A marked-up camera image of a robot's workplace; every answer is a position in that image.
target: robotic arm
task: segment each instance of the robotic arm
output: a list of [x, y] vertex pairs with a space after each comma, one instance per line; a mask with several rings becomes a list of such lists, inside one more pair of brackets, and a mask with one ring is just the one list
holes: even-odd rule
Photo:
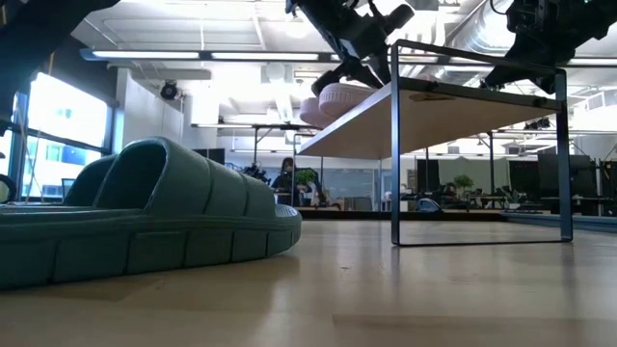
[[[555, 67], [575, 57], [579, 46], [601, 40], [617, 21], [616, 0], [514, 0], [504, 13], [516, 39], [506, 58]], [[554, 93], [554, 78], [496, 67], [485, 80], [489, 88], [529, 79]]]
[[[390, 81], [388, 45], [386, 40], [413, 16], [414, 10], [401, 5], [389, 15], [382, 15], [373, 0], [368, 0], [372, 16], [360, 16], [355, 8], [359, 0], [347, 5], [347, 0], [287, 0], [285, 11], [294, 13], [297, 8], [334, 50], [342, 61], [334, 71], [328, 71], [312, 86], [315, 95], [341, 77], [358, 80], [373, 88], [381, 88]], [[369, 69], [362, 65], [368, 59]]]

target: wooden tabletop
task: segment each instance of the wooden tabletop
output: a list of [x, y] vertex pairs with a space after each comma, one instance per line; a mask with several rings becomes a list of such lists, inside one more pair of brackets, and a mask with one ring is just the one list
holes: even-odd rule
[[[424, 91], [427, 83], [401, 78], [401, 153], [555, 113], [552, 109], [556, 103], [554, 100], [530, 95], [447, 84], [440, 84], [433, 89], [434, 93], [412, 91]], [[388, 84], [308, 140], [299, 154], [374, 160], [390, 158], [390, 125], [391, 86]]]

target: security camera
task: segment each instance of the security camera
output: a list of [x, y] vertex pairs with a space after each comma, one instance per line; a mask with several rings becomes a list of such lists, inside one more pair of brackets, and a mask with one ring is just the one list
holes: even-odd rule
[[165, 85], [161, 89], [161, 97], [165, 100], [177, 100], [180, 98], [177, 82], [173, 80], [165, 81]]

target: wooden floor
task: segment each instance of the wooden floor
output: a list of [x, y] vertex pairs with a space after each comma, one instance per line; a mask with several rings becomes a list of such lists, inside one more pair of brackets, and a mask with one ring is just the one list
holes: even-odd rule
[[[513, 224], [404, 228], [415, 240], [556, 236]], [[398, 249], [387, 223], [305, 222], [296, 247], [266, 260], [0, 293], [7, 347], [616, 341], [617, 237], [590, 232], [574, 245]]]

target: person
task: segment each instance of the person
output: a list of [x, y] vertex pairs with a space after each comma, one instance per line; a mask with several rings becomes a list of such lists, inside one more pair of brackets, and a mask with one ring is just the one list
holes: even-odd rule
[[293, 163], [293, 158], [284, 158], [281, 164], [281, 172], [272, 183], [272, 188], [275, 189], [275, 192], [281, 193], [280, 195], [277, 195], [278, 204], [299, 206], [300, 193], [308, 193], [311, 191], [310, 188], [306, 185], [295, 185], [295, 191], [293, 193], [293, 204], [291, 203], [292, 175], [294, 170], [297, 170], [297, 168]]

